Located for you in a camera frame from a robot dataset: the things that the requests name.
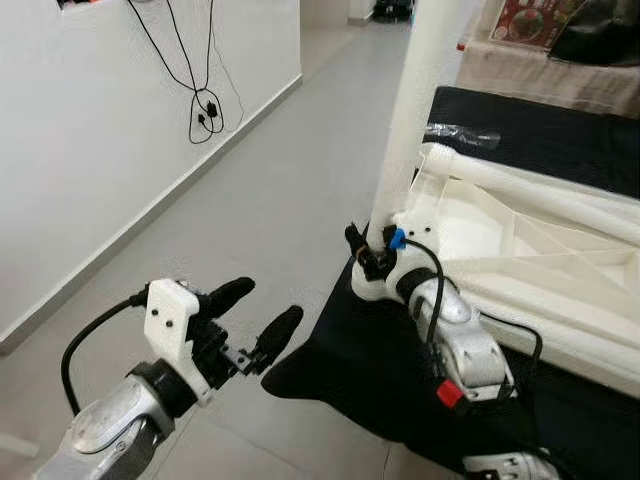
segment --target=white pole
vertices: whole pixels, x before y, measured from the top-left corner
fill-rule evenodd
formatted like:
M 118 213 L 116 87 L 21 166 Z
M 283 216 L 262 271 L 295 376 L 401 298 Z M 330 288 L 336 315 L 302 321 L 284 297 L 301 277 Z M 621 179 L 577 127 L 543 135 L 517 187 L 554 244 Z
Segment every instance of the white pole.
M 454 54 L 443 39 L 456 24 L 462 1 L 418 1 L 367 234 L 375 250 L 384 246 L 382 229 L 391 215 L 404 207 L 433 96 L 446 58 Z

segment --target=gray floor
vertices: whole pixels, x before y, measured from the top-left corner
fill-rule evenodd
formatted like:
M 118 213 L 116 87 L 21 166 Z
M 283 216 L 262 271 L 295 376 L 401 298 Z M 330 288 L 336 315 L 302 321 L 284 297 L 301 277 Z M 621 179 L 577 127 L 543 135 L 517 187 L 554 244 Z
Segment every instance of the gray floor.
M 0 432 L 40 443 L 26 461 L 0 452 L 0 477 L 26 478 L 71 420 L 59 380 L 68 341 L 150 279 L 185 277 L 212 289 L 240 275 L 257 288 L 223 323 L 251 346 L 291 303 L 309 334 L 348 257 L 345 225 L 367 219 L 408 39 L 406 26 L 370 25 L 98 273 L 14 354 L 0 361 Z M 151 358 L 143 312 L 98 330 L 73 379 L 86 404 Z M 228 383 L 193 409 L 144 478 L 451 478 L 313 401 L 281 400 L 256 378 Z

